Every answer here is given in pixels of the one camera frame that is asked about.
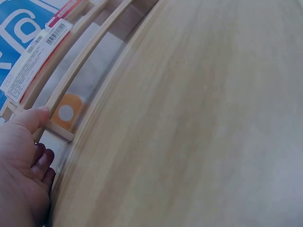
blue packaging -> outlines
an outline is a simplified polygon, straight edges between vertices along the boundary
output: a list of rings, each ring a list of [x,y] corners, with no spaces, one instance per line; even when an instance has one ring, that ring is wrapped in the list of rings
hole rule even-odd
[[[41,0],[0,0],[0,83],[58,9]],[[0,92],[0,109],[6,98]]]

wooden surface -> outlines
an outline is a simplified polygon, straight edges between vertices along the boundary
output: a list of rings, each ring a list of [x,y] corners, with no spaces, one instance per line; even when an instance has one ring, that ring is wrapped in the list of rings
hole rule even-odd
[[[121,40],[127,39],[130,32],[145,17],[157,1],[158,0],[133,0],[131,6],[110,29],[110,33]],[[122,2],[123,0],[110,0],[105,12],[103,12],[95,22],[102,25]]]
[[[296,0],[160,0],[65,153],[50,222],[302,226],[302,61]]]

hand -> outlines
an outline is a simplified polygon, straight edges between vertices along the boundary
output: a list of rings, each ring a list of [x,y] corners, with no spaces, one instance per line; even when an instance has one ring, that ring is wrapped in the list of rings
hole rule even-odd
[[[27,110],[0,127],[0,226],[45,223],[54,153],[43,144],[35,145],[32,134],[48,116],[46,107]]]

